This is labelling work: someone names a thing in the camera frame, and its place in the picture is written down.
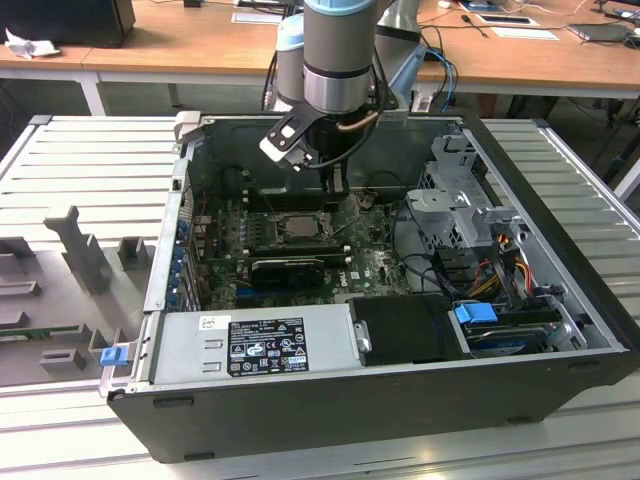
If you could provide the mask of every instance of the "lab workstation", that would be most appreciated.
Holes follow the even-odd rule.
[[[0,27],[0,478],[639,477],[640,2]]]

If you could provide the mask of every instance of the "blue latch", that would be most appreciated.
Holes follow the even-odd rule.
[[[498,317],[490,303],[463,303],[454,310],[460,323],[497,322]]]
[[[122,367],[127,364],[129,347],[109,347],[102,350],[100,365],[103,367]]]
[[[187,250],[183,247],[176,247],[173,249],[173,258],[182,259],[187,254]]]
[[[189,233],[189,224],[182,219],[178,220],[178,236],[179,237],[186,237]]]

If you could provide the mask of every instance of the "white cable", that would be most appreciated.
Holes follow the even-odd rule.
[[[587,2],[587,0],[582,0],[582,2],[580,2],[580,4],[576,7],[576,9],[571,13],[553,12],[551,10],[547,10],[544,7],[541,7],[540,5],[535,5],[533,3],[527,3],[526,5],[522,5],[520,8],[516,8],[515,10],[510,10],[510,11],[503,12],[503,13],[506,13],[506,14],[517,13],[517,12],[521,12],[522,10],[524,10],[527,7],[530,7],[530,8],[537,8],[538,10],[542,10],[543,12],[550,13],[551,15],[558,15],[560,17],[572,17],[573,15],[578,13],[578,10],[580,10],[582,5],[584,5],[586,2]]]

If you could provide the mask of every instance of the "black cable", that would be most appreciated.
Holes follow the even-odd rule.
[[[435,25],[420,25],[420,32],[422,33],[422,30],[424,30],[425,28],[433,28],[436,31],[436,33],[438,34],[438,44],[440,45],[440,51],[442,52],[443,58],[446,58],[446,55],[444,54],[444,43],[442,42],[442,34],[440,33],[440,28],[442,27]]]
[[[271,57],[271,62],[269,63],[269,68],[267,69],[267,76],[264,79],[264,87],[262,88],[262,98],[260,104],[260,110],[264,112],[266,108],[265,102],[267,99],[267,91],[269,90],[270,82],[272,81],[273,72],[276,68],[276,63],[278,62],[278,52],[274,51],[273,56]]]
[[[280,12],[278,10],[269,10],[266,8],[261,8],[261,7],[249,7],[252,10],[255,10],[256,12],[260,12],[260,13],[266,13],[267,15],[280,15]]]
[[[389,243],[391,244],[391,251],[394,252],[396,255],[398,255],[398,250],[396,249],[396,245],[395,245],[396,226],[398,224],[398,219],[400,217],[400,212],[405,206],[408,207],[406,199],[398,206],[398,210],[396,210],[396,216],[395,216],[395,218],[393,220],[393,225],[391,227],[391,232],[390,232],[391,234],[390,234],[390,238],[389,238]],[[416,220],[416,217],[413,215],[413,212],[411,211],[411,208],[409,208],[408,211],[409,211],[409,214],[411,215],[411,219],[413,220],[413,223],[416,225],[416,227],[418,227],[418,230],[422,233],[422,236],[424,238],[426,238],[427,235],[424,232],[424,230],[422,229],[422,227],[420,226],[420,224],[418,223],[418,221]],[[428,257],[429,257],[429,255],[427,253],[424,253],[424,254],[412,253],[412,254],[406,255],[404,257],[401,257],[400,261],[402,262],[402,264],[405,266],[405,268],[408,271],[410,271],[414,275],[417,275],[420,278],[424,278],[425,280],[430,281],[434,285],[437,285],[438,288],[440,288],[441,290],[446,290],[447,293],[449,293],[449,295],[451,295],[452,298],[459,298],[459,299],[468,298],[464,293],[462,293],[460,290],[458,290],[456,287],[454,287],[451,284],[451,282],[449,282],[446,278],[442,277],[442,275],[438,275],[438,273],[436,273],[436,279],[434,280],[431,277],[423,275],[420,271],[416,270],[411,265],[407,265],[404,262],[404,260],[406,260],[408,258],[416,257],[416,256],[420,256],[421,258],[425,258],[425,259],[428,259]]]
[[[473,23],[473,20],[471,20],[471,18],[469,18],[469,15],[462,15],[460,17],[462,19],[462,21],[464,23],[468,23],[469,25],[471,25],[473,28],[475,28],[476,30],[478,30],[480,32],[480,35],[482,35],[483,38],[489,38],[489,35],[487,35],[486,33],[484,33],[482,31],[481,28],[478,27],[478,25],[476,25],[475,23]]]
[[[389,83],[387,82],[387,75],[386,73],[384,73],[384,67],[382,65],[382,62],[380,61],[380,56],[378,55],[378,49],[375,47],[375,45],[373,46],[373,58],[376,64],[373,66],[373,68],[375,69],[377,66],[379,70],[378,75],[380,76],[380,81],[382,82],[382,94],[380,95],[380,105],[378,106],[378,112],[382,113],[384,112],[384,109],[387,106],[387,98],[389,95]]]

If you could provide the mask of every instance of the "desk leg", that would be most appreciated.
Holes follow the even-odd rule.
[[[175,83],[169,83],[169,98],[171,99],[171,106],[174,108],[180,108],[182,102],[180,101],[180,94],[178,93],[178,86]]]
[[[98,74],[96,72],[78,72],[75,77],[76,82],[82,87],[91,115],[94,117],[111,115],[109,106],[102,101]]]
[[[620,200],[625,202],[629,195],[633,193],[636,187],[640,184],[640,158],[636,160],[636,163],[631,167],[631,170],[620,180],[620,183],[613,191]]]
[[[498,95],[495,93],[476,93],[478,116],[480,118],[493,118],[497,101]]]

